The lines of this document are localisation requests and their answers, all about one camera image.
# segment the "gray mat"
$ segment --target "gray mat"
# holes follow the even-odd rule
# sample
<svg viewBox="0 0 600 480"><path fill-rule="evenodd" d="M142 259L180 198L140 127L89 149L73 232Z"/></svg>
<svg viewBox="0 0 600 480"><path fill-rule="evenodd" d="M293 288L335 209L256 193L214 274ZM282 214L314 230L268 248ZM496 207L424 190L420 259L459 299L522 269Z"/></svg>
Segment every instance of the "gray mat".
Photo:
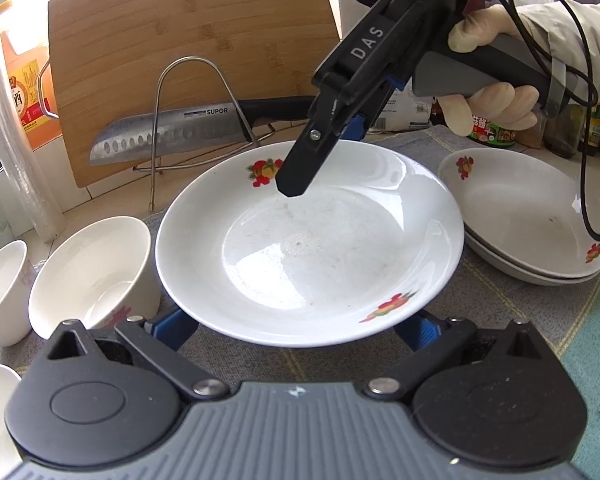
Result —
<svg viewBox="0 0 600 480"><path fill-rule="evenodd" d="M449 153L478 146L441 126L383 137L378 144L404 153L433 171ZM154 237L163 214L146 219ZM441 318L467 317L484 328L503 328L513 317L528 317L561 356L599 290L600 277L559 288L519 282L465 248L455 275L427 309ZM170 303L164 294L162 306ZM0 348L0 363L23 373L41 344L31 333L13 347ZM331 348L289 350L233 340L202 326L180 350L233 387L240 380L360 381L379 374L408 352L392 331Z"/></svg>

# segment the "yellow label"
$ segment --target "yellow label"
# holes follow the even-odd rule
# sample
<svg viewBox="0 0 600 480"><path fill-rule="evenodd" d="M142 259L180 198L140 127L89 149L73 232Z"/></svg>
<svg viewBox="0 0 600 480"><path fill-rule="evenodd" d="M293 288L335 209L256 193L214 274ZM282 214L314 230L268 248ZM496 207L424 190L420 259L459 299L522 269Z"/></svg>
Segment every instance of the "yellow label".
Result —
<svg viewBox="0 0 600 480"><path fill-rule="evenodd" d="M40 101L38 99L38 74L40 68L38 62L34 59L22 68L14 70L9 74L9 84L11 86L11 95L16 105L18 116L22 122L25 132L44 124L51 119L42 113Z"/></svg>

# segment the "ridged gray surface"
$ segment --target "ridged gray surface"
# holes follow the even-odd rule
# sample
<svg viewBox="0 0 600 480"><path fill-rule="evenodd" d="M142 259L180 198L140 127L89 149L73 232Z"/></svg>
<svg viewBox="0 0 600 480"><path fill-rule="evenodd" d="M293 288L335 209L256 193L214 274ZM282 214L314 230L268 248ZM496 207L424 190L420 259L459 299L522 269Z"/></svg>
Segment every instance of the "ridged gray surface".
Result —
<svg viewBox="0 0 600 480"><path fill-rule="evenodd" d="M349 383L245 383L200 403L163 446L101 472L25 464L9 480L577 480L571 466L496 474L425 441L399 404L365 399Z"/></svg>

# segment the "hand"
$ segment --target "hand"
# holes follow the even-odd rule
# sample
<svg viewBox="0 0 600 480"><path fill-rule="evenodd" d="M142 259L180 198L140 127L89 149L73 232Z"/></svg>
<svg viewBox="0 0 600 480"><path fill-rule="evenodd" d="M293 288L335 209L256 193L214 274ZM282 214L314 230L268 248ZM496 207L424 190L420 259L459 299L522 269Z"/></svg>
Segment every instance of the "hand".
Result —
<svg viewBox="0 0 600 480"><path fill-rule="evenodd" d="M521 16L526 28L533 33L530 22ZM449 48L455 52L472 52L490 44L498 34L509 34L522 40L516 25L502 6L478 10L458 23L449 34ZM539 93L533 86L513 88L509 83L487 86L465 99L460 95L438 97L447 126L461 137L468 136L474 127L473 116L484 117L507 130L526 130L538 122L531 113Z"/></svg>

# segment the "red flower design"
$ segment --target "red flower design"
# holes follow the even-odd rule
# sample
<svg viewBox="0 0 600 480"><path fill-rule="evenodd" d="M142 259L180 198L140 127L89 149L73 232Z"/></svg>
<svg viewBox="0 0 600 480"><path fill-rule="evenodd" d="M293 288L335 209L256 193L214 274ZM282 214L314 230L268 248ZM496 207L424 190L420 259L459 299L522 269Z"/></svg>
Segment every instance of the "red flower design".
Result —
<svg viewBox="0 0 600 480"><path fill-rule="evenodd" d="M266 186L276 177L278 170L282 167L284 161L280 158L273 160L258 160L249 166L247 170L250 172L249 178L253 180L253 187Z"/></svg>
<svg viewBox="0 0 600 480"><path fill-rule="evenodd" d="M464 180L469 178L469 175L474 168L474 159L470 156L461 156L456 162L456 166L458 167L460 178Z"/></svg>
<svg viewBox="0 0 600 480"><path fill-rule="evenodd" d="M376 308L371 314L369 314L365 319L360 321L360 323L366 323L375 319L376 317L386 316L388 313L397 310L398 308L405 305L411 298L416 295L416 292L408 292L407 294L396 294L391 300L383 303L378 308Z"/></svg>
<svg viewBox="0 0 600 480"><path fill-rule="evenodd" d="M599 256L600 256L600 244L593 244L591 246L591 248L589 249L589 252L587 252L586 262L588 264L590 264L593 262L593 260L595 260Z"/></svg>
<svg viewBox="0 0 600 480"><path fill-rule="evenodd" d="M111 314L109 321L107 321L106 325L103 328L113 328L119 321L124 321L127 317L129 317L129 313L131 313L131 307L123 306L119 310L115 311Z"/></svg>

